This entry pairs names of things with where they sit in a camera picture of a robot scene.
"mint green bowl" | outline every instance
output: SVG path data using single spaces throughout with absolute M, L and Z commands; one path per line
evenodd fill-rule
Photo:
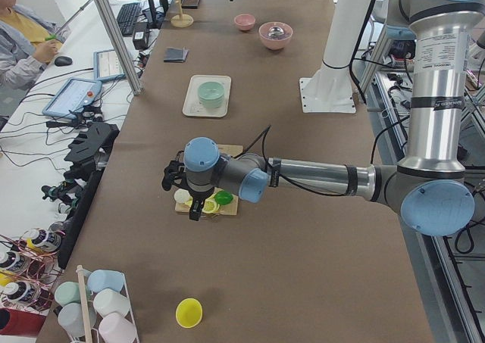
M 197 89 L 197 95 L 205 108 L 219 108 L 224 100 L 224 86 L 219 82 L 205 82 Z

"computer mouse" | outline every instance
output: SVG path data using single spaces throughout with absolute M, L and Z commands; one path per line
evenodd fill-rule
M 66 65 L 71 65 L 73 63 L 73 60 L 69 57 L 65 57 L 63 55 L 58 56 L 54 60 L 54 64 L 58 67 L 65 67 Z

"pink bowl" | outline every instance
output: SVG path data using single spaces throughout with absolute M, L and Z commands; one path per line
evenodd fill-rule
M 251 14 L 239 14 L 234 18 L 236 27 L 241 31 L 248 31 L 253 28 L 256 19 Z
M 284 35 L 280 38 L 271 38 L 269 32 L 271 27 L 280 27 L 284 31 Z M 287 23 L 279 23 L 277 21 L 271 21 L 270 23 L 263 23 L 259 27 L 259 39 L 263 45 L 271 50 L 283 49 L 288 45 L 293 36 L 293 29 Z

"light blue cup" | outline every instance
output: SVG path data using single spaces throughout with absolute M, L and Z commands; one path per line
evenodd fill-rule
M 88 278 L 88 289 L 96 294 L 105 288 L 120 292 L 123 286 L 124 275 L 119 271 L 96 270 Z
M 96 312 L 88 307 L 89 327 L 92 329 L 96 323 Z M 83 309 L 79 303 L 70 303 L 62 308 L 58 316 L 58 323 L 73 337 L 84 336 Z

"wooden stick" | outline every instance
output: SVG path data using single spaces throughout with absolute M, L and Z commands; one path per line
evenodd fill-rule
M 86 343 L 92 343 L 91 325 L 89 321 L 88 298 L 86 297 L 86 284 L 84 282 L 83 265 L 77 265 L 77 281 L 79 283 L 79 293 L 81 294 L 81 308 L 83 310 L 83 325 Z
M 176 3 L 179 6 L 179 18 L 180 20 L 182 20 L 183 19 L 182 0 L 176 0 Z

